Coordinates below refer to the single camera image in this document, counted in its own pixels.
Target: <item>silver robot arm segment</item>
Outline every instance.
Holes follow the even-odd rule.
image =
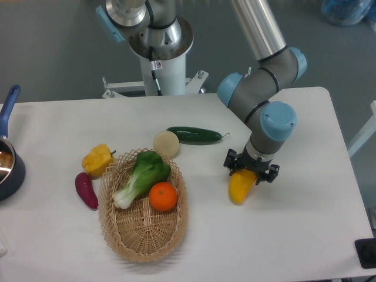
[[[107,0],[97,16],[116,41],[125,38],[139,57],[146,96],[182,95],[191,26],[176,15],[176,0]]]
[[[272,182],[279,166],[273,156],[296,125],[293,108],[268,100],[290,86],[305,71],[307,62],[285,40],[266,0],[231,0],[244,34],[260,67],[247,77],[232,73],[220,84],[218,96],[252,134],[241,154],[230,149],[224,166],[230,174],[239,169],[256,173],[260,181]]]

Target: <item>orange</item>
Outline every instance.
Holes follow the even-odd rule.
[[[150,205],[156,210],[172,209],[177,202],[177,192],[168,182],[155,184],[149,192]]]

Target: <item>blue pot handle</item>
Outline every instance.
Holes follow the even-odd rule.
[[[8,137],[8,120],[20,91],[21,87],[19,85],[13,85],[9,90],[0,112],[0,137]]]

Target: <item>cable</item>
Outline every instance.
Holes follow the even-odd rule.
[[[149,47],[149,62],[153,62],[153,47],[151,47],[151,46]],[[160,90],[158,78],[156,76],[155,70],[153,70],[153,69],[152,69],[152,76],[153,76],[153,79],[154,79],[155,84],[157,86],[158,96],[162,96],[162,91]]]
[[[371,280],[373,280],[375,278],[376,278],[376,275],[373,275],[373,276],[367,278],[366,280],[364,280],[364,282],[370,282]]]

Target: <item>yellow bell pepper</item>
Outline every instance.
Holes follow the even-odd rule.
[[[106,144],[100,144],[91,149],[82,159],[82,167],[89,176],[93,178],[99,177],[106,171],[106,167],[114,161],[113,153],[111,153]]]
[[[234,172],[229,181],[229,196],[231,201],[238,206],[242,205],[256,179],[256,174],[247,169]]]

